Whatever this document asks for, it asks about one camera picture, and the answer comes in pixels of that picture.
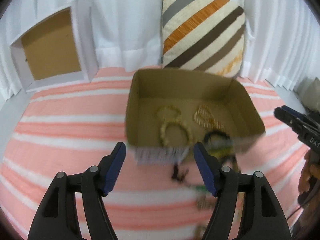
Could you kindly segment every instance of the white curtain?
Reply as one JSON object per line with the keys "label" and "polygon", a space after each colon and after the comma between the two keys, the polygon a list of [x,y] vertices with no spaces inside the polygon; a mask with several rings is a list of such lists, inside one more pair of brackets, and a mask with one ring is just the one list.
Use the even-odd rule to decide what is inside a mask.
{"label": "white curtain", "polygon": [[[73,0],[13,0],[0,19],[0,92],[21,88],[9,45],[40,15]],[[162,0],[89,0],[99,67],[133,71],[158,64]],[[246,49],[242,76],[267,78],[292,89],[315,64],[319,25],[303,0],[233,0],[244,7]]]}
{"label": "white curtain", "polygon": [[236,0],[246,13],[240,75],[297,90],[320,51],[320,26],[304,0]]}

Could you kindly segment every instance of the open brown box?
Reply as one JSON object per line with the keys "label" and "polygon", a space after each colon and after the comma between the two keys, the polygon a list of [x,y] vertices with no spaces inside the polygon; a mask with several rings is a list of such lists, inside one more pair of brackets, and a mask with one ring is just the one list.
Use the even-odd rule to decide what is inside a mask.
{"label": "open brown box", "polygon": [[138,70],[132,79],[126,111],[127,140],[136,149],[138,163],[180,162],[189,151],[189,147],[183,147],[187,142],[185,133],[175,125],[166,133],[172,147],[162,147],[162,121],[156,116],[162,106],[180,109],[182,119],[192,130],[194,143],[202,142],[208,131],[193,121],[201,103],[210,107],[231,138],[252,138],[246,140],[247,147],[265,132],[247,91],[234,79],[188,70]]}

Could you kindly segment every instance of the striped pillow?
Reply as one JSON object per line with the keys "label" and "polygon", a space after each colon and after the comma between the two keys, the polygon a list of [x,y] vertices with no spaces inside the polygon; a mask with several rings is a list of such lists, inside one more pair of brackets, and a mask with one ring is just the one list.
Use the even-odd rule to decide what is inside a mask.
{"label": "striped pillow", "polygon": [[232,77],[244,47],[244,10],[229,0],[163,0],[163,66]]}

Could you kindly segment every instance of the pink striped fabric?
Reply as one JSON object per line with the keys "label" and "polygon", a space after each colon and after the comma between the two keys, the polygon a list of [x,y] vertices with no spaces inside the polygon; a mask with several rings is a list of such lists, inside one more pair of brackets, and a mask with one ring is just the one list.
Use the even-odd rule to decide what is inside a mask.
{"label": "pink striped fabric", "polygon": [[[132,76],[123,68],[103,68],[90,84],[45,90],[32,97],[7,145],[0,173],[1,208],[24,239],[57,172],[83,172],[110,154],[117,141],[126,141],[124,115]],[[273,117],[273,109],[284,103],[272,88],[265,82],[238,80],[266,126],[266,135],[237,156],[238,164],[245,173],[260,170],[266,175],[288,216],[297,206],[307,147]],[[190,183],[202,183],[195,163],[181,166],[186,168]],[[198,211],[196,192],[173,183],[171,172],[171,165],[137,166],[128,150],[115,189],[104,199],[120,239],[192,239],[196,226],[208,223],[211,211]],[[90,239],[80,195],[76,201],[83,237]],[[231,239],[238,227],[235,219]]]}

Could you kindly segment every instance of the metal screw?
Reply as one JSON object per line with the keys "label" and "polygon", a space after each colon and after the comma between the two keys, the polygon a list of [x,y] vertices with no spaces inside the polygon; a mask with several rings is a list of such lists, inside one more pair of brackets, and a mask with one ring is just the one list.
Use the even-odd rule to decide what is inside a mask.
{"label": "metal screw", "polygon": [[224,172],[229,172],[229,171],[231,171],[230,167],[228,167],[228,166],[222,166],[222,167],[221,167],[221,170],[224,171]]}
{"label": "metal screw", "polygon": [[57,178],[63,178],[64,177],[64,172],[60,171],[57,173]]}
{"label": "metal screw", "polygon": [[99,169],[98,166],[91,166],[91,167],[89,168],[89,171],[90,171],[90,172],[96,172],[98,169]]}
{"label": "metal screw", "polygon": [[256,174],[256,176],[258,178],[262,178],[263,177],[263,173],[261,171],[256,171],[255,174]]}

